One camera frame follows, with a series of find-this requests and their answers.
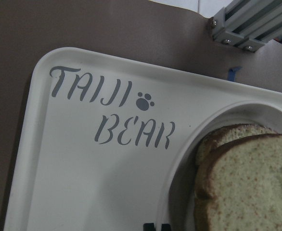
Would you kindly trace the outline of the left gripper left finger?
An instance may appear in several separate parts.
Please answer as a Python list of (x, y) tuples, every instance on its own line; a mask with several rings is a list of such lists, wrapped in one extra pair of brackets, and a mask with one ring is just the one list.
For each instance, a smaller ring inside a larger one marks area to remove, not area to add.
[(143, 231), (156, 231), (155, 224), (154, 223), (144, 223)]

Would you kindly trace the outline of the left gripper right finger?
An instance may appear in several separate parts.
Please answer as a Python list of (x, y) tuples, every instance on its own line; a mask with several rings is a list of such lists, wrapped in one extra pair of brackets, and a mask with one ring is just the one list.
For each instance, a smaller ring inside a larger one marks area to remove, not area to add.
[(161, 224), (160, 231), (172, 231), (170, 224)]

